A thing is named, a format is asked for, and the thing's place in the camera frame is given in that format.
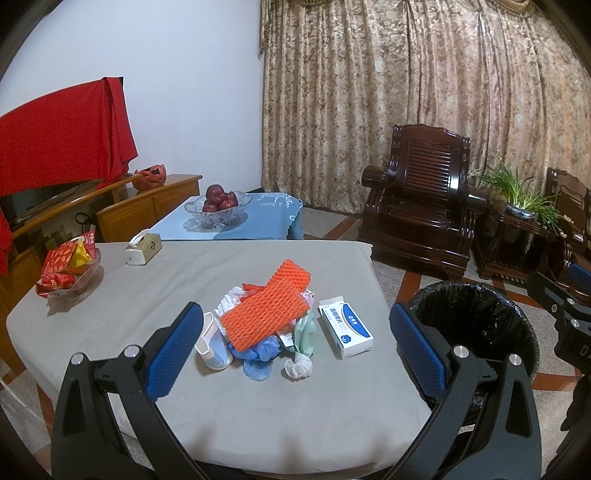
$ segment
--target blue gripper pad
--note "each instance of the blue gripper pad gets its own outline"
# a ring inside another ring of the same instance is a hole
[[[585,293],[591,293],[591,272],[579,264],[572,263],[569,267],[569,278]]]
[[[191,302],[168,328],[172,332],[148,367],[146,395],[153,402],[173,387],[203,330],[203,310]]]
[[[398,342],[423,394],[437,401],[443,400],[450,376],[449,360],[443,354],[445,342],[439,331],[440,345],[432,345],[427,339],[431,327],[425,327],[414,314],[400,303],[395,303],[390,310],[390,329]]]

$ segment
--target floral curtain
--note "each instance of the floral curtain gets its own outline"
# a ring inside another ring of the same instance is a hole
[[[394,124],[446,127],[471,168],[499,157],[591,183],[591,77],[528,0],[263,0],[263,186],[361,212]]]

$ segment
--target fruit bowl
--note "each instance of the fruit bowl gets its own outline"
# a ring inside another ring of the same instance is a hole
[[[236,194],[238,200],[237,207],[212,213],[202,212],[206,198],[205,195],[201,195],[196,200],[187,202],[185,204],[185,210],[193,215],[201,223],[203,228],[214,229],[236,225],[240,222],[244,209],[248,205],[248,202],[252,200],[252,197],[236,190],[233,190],[233,192]]]
[[[100,250],[95,248],[95,257],[90,260],[86,265],[86,271],[78,277],[76,282],[67,290],[63,288],[56,288],[55,290],[47,294],[48,299],[60,299],[63,297],[73,298],[83,293],[90,284],[92,277],[100,267]]]

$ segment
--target small table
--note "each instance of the small table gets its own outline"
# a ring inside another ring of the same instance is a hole
[[[485,233],[485,226],[490,225],[491,221],[496,222],[496,231],[492,236]],[[518,229],[514,242],[505,240],[509,229]],[[529,234],[534,238],[531,246],[526,248]],[[478,275],[482,278],[504,275],[526,281],[534,271],[545,274],[548,270],[550,244],[556,240],[557,235],[533,221],[501,213],[489,202],[475,227],[474,253]]]
[[[303,240],[301,200],[286,193],[249,193],[246,220],[228,228],[210,230],[185,209],[191,197],[154,225],[150,231],[162,240]]]

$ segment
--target black garbage bag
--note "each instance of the black garbage bag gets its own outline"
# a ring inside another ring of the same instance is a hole
[[[533,382],[540,365],[534,328],[515,303],[478,283],[442,281],[420,290],[409,308],[424,324],[437,328],[450,346],[467,346],[476,356],[503,361],[517,353]],[[482,406],[478,392],[466,417],[474,420]]]

